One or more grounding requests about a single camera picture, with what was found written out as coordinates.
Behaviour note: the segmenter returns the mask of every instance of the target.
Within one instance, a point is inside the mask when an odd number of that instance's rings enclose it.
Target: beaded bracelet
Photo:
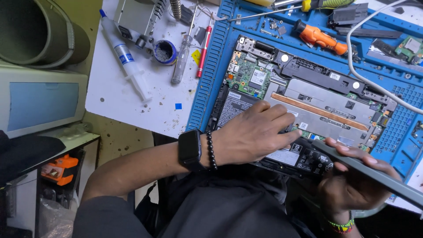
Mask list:
[[[326,219],[326,220],[330,223],[333,230],[335,232],[340,233],[340,234],[350,233],[352,231],[353,226],[354,226],[354,218],[352,217],[351,211],[349,211],[349,221],[344,225],[338,225],[336,223],[329,221],[328,219]]]
[[[216,160],[214,159],[214,151],[213,151],[213,141],[212,141],[212,132],[207,131],[207,144],[209,149],[209,159],[210,159],[210,169],[211,170],[217,170]]]

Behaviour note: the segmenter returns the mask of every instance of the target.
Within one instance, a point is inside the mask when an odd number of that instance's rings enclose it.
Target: white syringe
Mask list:
[[[102,16],[100,22],[106,32],[107,39],[112,45],[125,70],[127,76],[125,79],[131,79],[135,88],[140,93],[141,101],[151,100],[153,97],[149,91],[146,80],[143,77],[144,70],[140,71],[138,69],[137,63],[134,61],[131,52],[125,42],[121,39],[121,34],[116,27],[115,22],[109,19],[102,9],[100,9],[100,14]]]

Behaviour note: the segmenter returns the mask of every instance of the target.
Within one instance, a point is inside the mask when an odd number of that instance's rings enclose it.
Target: white cable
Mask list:
[[[381,9],[377,10],[376,12],[374,12],[373,14],[371,14],[370,16],[366,17],[363,21],[361,21],[360,23],[358,23],[356,26],[354,26],[354,27],[353,27],[353,28],[352,28],[352,29],[348,32],[348,34],[347,34],[347,36],[346,36],[346,44],[347,44],[347,46],[348,46],[348,66],[349,66],[349,70],[351,71],[351,73],[352,73],[355,77],[357,77],[358,79],[360,79],[361,81],[363,81],[363,82],[365,82],[365,83],[367,83],[367,84],[371,85],[372,87],[374,87],[374,88],[378,89],[379,91],[381,91],[382,93],[384,93],[384,94],[385,94],[385,95],[387,95],[388,97],[392,98],[392,100],[396,101],[398,104],[400,104],[401,106],[403,106],[403,107],[407,108],[408,110],[411,110],[411,111],[413,111],[413,112],[416,112],[416,113],[418,113],[418,114],[422,114],[422,115],[423,115],[423,110],[418,109],[417,107],[414,107],[414,106],[412,106],[412,105],[410,105],[410,104],[406,103],[405,101],[401,100],[399,97],[395,96],[394,94],[392,94],[392,93],[391,93],[391,92],[389,92],[388,90],[386,90],[386,89],[384,89],[383,87],[379,86],[378,84],[376,84],[376,83],[374,83],[374,82],[372,82],[372,81],[368,80],[367,78],[365,78],[365,77],[361,76],[360,74],[358,74],[358,73],[355,71],[355,69],[354,69],[354,67],[353,67],[353,65],[352,65],[352,47],[351,47],[351,34],[352,34],[352,32],[353,32],[355,29],[359,28],[361,25],[363,25],[363,23],[365,23],[367,20],[369,20],[370,18],[374,17],[374,16],[375,16],[376,14],[378,14],[379,12],[381,12],[381,11],[383,11],[383,10],[385,10],[385,9],[389,8],[389,7],[392,7],[392,6],[395,6],[395,5],[400,4],[400,3],[402,3],[402,2],[405,2],[405,1],[407,1],[407,0],[399,0],[399,1],[396,1],[396,2],[393,2],[393,3],[389,4],[389,5],[384,6],[383,8],[381,8]]]

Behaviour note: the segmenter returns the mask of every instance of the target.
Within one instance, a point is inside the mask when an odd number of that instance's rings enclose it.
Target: smartwatch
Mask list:
[[[201,130],[193,129],[182,133],[178,138],[179,163],[192,172],[207,169],[200,163],[201,134]]]

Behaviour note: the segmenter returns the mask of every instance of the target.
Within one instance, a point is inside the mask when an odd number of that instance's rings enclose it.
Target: fingernail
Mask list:
[[[375,158],[367,157],[367,156],[366,156],[366,158],[367,158],[367,162],[369,162],[369,163],[377,163],[377,160]]]
[[[339,146],[339,148],[341,149],[341,150],[343,150],[343,151],[348,151],[349,150],[349,148],[348,147],[345,147],[345,146]]]

